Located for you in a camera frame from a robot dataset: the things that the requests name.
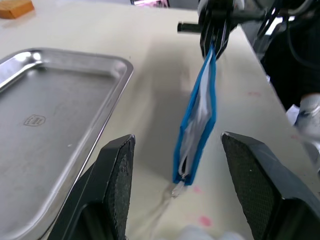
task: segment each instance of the robotic arm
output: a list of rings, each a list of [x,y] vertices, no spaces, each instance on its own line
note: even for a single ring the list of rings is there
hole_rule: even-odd
[[[320,4],[317,0],[305,0],[297,9],[286,8],[300,0],[292,0],[284,4],[285,0],[275,0],[269,11],[237,10],[234,0],[209,0],[201,11],[198,24],[179,22],[178,32],[200,34],[202,56],[207,56],[210,44],[214,42],[216,59],[226,49],[230,32],[238,25],[248,21],[262,22],[257,37],[261,38],[271,26],[276,17],[288,19],[291,16],[299,17],[305,14],[317,15]]]

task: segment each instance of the black cable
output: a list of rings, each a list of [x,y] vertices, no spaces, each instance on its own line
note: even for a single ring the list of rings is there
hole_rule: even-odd
[[[289,49],[290,49],[290,52],[291,52],[292,56],[294,57],[294,59],[306,68],[320,71],[320,65],[317,65],[317,64],[314,64],[314,63],[309,62],[307,60],[304,60],[296,53],[294,46],[292,45],[292,42],[291,42],[289,18],[286,18],[286,35],[287,35],[287,40],[288,40],[288,44],[289,44]]]

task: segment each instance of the metal tray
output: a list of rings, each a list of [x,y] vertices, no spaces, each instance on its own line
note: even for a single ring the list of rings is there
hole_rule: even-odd
[[[57,217],[133,72],[114,56],[28,49],[0,61],[0,239]]]

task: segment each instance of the table surface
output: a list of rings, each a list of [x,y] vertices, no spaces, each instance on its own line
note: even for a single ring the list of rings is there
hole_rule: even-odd
[[[150,240],[150,225],[161,212],[158,207],[171,183],[179,126],[203,64],[199,35],[178,34],[177,23],[197,20],[195,11],[101,2],[54,4],[49,11],[38,8],[17,20],[0,20],[0,58],[48,47],[116,55],[133,64],[133,76],[87,165],[110,140],[135,134],[126,230],[130,240]],[[234,231],[253,239],[220,140],[224,131],[264,142],[310,189],[320,192],[298,134],[240,27],[217,61],[216,94],[217,122],[194,184],[171,201],[156,228],[156,239],[173,240],[188,224],[204,227],[213,237]]]

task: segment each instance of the wooden block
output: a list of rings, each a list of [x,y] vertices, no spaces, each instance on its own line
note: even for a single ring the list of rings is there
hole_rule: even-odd
[[[3,0],[0,1],[0,18],[16,19],[34,9],[31,0]]]

